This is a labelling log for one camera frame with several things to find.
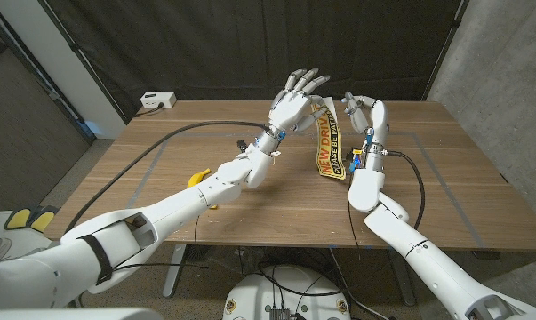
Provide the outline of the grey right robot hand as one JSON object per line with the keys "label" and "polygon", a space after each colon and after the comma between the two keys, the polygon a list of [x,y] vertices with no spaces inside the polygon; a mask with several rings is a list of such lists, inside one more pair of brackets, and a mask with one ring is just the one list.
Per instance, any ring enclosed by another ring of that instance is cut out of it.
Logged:
{"label": "grey right robot hand", "polygon": [[372,144],[383,147],[388,137],[388,111],[384,102],[351,92],[345,92],[341,101],[347,104],[344,112],[353,129],[365,136],[363,151],[367,153]]}

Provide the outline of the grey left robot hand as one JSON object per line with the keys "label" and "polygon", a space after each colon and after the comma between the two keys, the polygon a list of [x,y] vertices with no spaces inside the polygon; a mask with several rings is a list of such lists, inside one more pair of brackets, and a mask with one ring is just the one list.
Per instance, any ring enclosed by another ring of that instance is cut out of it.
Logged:
{"label": "grey left robot hand", "polygon": [[315,78],[317,72],[318,68],[300,68],[288,76],[283,90],[272,100],[268,113],[268,123],[274,134],[276,130],[286,131],[298,123],[310,104],[310,93],[331,78],[328,75]]}

